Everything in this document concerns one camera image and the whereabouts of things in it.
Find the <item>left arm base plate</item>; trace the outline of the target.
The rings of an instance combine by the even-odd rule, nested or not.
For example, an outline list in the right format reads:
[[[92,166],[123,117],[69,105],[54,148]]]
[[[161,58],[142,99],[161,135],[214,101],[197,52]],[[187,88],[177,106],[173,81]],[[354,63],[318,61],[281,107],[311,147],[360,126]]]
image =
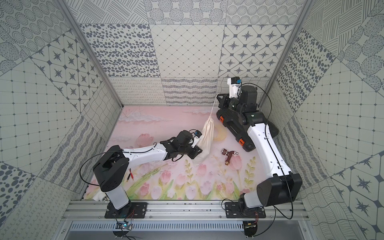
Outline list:
[[[116,210],[113,203],[107,205],[105,219],[144,219],[147,212],[148,203],[130,202],[119,210]]]

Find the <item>white bag drawstring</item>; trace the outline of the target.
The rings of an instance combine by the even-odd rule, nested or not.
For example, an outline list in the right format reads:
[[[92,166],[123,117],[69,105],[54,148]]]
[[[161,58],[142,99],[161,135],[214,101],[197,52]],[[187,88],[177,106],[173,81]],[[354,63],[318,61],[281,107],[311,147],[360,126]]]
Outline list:
[[[212,108],[211,108],[211,112],[210,112],[210,118],[212,118],[212,113],[213,113],[213,110],[214,110],[214,107],[216,106],[216,101],[217,101],[217,97],[218,97],[219,94],[216,94],[215,98],[214,98],[214,103],[212,105]]]

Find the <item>white cloth drawstring bag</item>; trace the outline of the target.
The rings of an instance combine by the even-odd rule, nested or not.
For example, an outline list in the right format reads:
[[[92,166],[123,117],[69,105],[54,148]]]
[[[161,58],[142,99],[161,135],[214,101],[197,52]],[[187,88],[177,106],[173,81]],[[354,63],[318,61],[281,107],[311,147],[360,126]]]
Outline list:
[[[203,135],[200,137],[200,140],[197,143],[197,147],[199,147],[202,152],[198,154],[193,160],[193,164],[195,166],[200,165],[210,154],[214,138],[214,120],[211,116],[209,116],[208,120],[205,122],[202,134]]]

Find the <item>dark red garden hose nozzle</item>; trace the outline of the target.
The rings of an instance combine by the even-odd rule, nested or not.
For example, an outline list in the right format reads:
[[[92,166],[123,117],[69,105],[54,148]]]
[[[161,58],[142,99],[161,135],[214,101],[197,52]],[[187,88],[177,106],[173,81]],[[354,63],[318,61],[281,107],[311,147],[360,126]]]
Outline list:
[[[231,158],[233,155],[238,155],[239,153],[236,151],[228,151],[226,149],[222,149],[221,154],[226,156],[225,165],[228,166],[230,164]]]

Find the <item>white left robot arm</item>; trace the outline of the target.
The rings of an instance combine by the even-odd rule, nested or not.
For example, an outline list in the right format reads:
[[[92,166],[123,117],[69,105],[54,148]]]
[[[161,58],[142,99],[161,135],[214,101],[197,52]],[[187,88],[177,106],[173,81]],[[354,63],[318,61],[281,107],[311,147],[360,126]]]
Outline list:
[[[118,145],[112,146],[93,166],[100,190],[110,199],[115,210],[124,208],[130,203],[123,188],[128,169],[155,161],[175,162],[177,156],[188,156],[193,160],[203,151],[197,146],[202,135],[198,130],[183,130],[176,137],[148,147],[122,149]]]

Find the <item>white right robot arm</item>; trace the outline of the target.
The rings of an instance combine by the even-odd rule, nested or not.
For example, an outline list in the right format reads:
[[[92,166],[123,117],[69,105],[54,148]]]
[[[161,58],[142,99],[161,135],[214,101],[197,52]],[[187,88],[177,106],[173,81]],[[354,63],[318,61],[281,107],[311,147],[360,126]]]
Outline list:
[[[284,161],[273,140],[269,119],[258,109],[258,86],[243,84],[238,78],[229,79],[228,86],[229,93],[217,95],[217,118],[246,152],[257,151],[265,174],[255,190],[243,194],[241,204],[253,209],[293,203],[303,180]]]

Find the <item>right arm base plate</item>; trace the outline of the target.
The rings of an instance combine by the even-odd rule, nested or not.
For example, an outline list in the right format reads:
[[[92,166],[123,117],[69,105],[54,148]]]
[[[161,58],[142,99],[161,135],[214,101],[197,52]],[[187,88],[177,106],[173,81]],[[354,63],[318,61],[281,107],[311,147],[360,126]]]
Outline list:
[[[245,204],[238,202],[224,202],[223,207],[226,212],[227,219],[260,219],[266,218],[266,212],[263,207],[248,208]]]

